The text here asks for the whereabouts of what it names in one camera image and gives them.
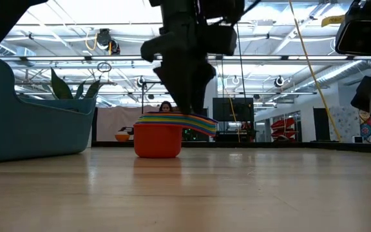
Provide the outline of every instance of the orange object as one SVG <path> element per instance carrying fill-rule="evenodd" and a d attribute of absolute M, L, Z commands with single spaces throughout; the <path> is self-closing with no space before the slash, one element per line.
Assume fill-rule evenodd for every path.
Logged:
<path fill-rule="evenodd" d="M 118 133 L 115 135 L 115 139 L 119 142 L 127 142 L 129 140 L 129 134 L 125 133 Z"/>
<path fill-rule="evenodd" d="M 175 158 L 181 140 L 180 126 L 134 124 L 134 150 L 141 158 Z"/>

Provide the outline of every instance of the person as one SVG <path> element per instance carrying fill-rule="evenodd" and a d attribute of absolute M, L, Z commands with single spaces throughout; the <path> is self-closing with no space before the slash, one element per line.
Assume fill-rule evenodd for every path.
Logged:
<path fill-rule="evenodd" d="M 170 102 L 164 101 L 163 103 L 161 103 L 159 112 L 172 112 L 172 111 L 173 107 L 171 106 Z"/>

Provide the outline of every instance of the white ceiling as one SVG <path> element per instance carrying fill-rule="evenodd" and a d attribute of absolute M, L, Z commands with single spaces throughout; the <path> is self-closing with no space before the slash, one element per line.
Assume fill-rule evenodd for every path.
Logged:
<path fill-rule="evenodd" d="M 322 28 L 320 24 L 324 17 L 344 14 L 350 3 L 351 1 L 327 6 L 317 20 L 308 21 L 309 14 L 317 7 L 318 2 L 294 1 L 296 18 L 300 24 L 306 24 L 303 25 L 304 29 L 301 33 L 305 38 L 309 55 L 337 55 L 333 45 L 338 25 Z M 161 26 L 160 8 L 150 7 L 148 0 L 49 0 L 46 4 L 31 7 L 13 27 L 3 43 L 13 48 L 26 47 L 37 56 L 88 55 L 88 52 L 93 55 L 106 55 L 107 52 L 98 47 L 94 51 L 88 50 L 84 40 L 85 37 L 91 38 L 88 45 L 93 47 L 92 38 L 98 29 L 109 28 L 113 38 L 120 44 L 121 55 L 139 55 L 142 42 L 158 36 L 158 29 Z M 295 29 L 294 20 L 286 1 L 260 3 L 238 24 L 241 53 L 242 55 L 303 55 L 299 37 L 290 34 L 293 29 Z M 67 46 L 54 35 L 61 38 Z M 235 55 L 239 54 L 240 50 L 237 48 Z M 224 70 L 227 89 L 241 88 L 239 84 L 232 82 L 234 76 L 241 80 L 240 65 L 229 63 L 223 65 L 217 65 L 216 68 L 219 75 L 222 75 Z M 293 83 L 296 83 L 297 78 L 302 81 L 310 76 L 310 72 L 305 67 L 305 65 L 245 64 L 243 76 L 246 90 L 267 91 L 273 87 L 273 80 L 279 75 L 290 78 Z M 322 70 L 327 66 L 316 65 L 314 68 Z M 38 71 L 30 70 L 30 73 L 35 75 Z M 66 76 L 70 81 L 83 81 L 91 75 L 87 69 L 63 69 L 56 72 L 59 76 Z M 25 77 L 25 71 L 15 70 L 15 75 L 18 78 L 17 82 L 21 81 Z M 132 91 L 131 86 L 140 76 L 149 81 L 158 81 L 151 67 L 119 68 L 119 71 L 112 70 L 109 75 L 106 75 L 107 79 L 117 83 L 118 86 L 110 85 L 101 91 Z M 38 75 L 37 79 L 43 81 L 49 80 L 49 77 L 50 73 L 44 72 L 43 75 Z M 103 98 L 113 104 L 134 104 L 134 100 L 128 96 L 105 95 Z"/>

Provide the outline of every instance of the plant leaf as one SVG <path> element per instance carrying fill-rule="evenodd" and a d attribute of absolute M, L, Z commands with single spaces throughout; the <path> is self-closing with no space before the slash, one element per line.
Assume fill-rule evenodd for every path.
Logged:
<path fill-rule="evenodd" d="M 52 92 L 51 88 L 47 84 L 42 84 L 41 86 L 43 87 L 44 90 L 50 92 L 52 96 L 54 97 L 54 99 L 58 99 L 58 97 L 55 96 L 55 94 Z"/>
<path fill-rule="evenodd" d="M 83 91 L 84 91 L 84 84 L 85 84 L 85 81 L 83 81 L 79 86 L 78 86 L 78 89 L 77 89 L 77 93 L 75 94 L 74 96 L 74 99 L 80 99 Z"/>
<path fill-rule="evenodd" d="M 59 99 L 73 99 L 68 85 L 57 76 L 54 69 L 51 68 L 52 90 Z"/>
<path fill-rule="evenodd" d="M 95 81 L 87 90 L 87 93 L 85 94 L 84 99 L 90 99 L 97 96 L 98 91 L 100 90 L 100 80 Z"/>

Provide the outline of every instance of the wooden floor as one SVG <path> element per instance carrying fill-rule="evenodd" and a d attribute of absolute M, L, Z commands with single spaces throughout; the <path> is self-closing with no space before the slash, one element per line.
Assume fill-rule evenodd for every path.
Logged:
<path fill-rule="evenodd" d="M 371 232 L 371 154 L 103 148 L 0 163 L 0 231 Z"/>

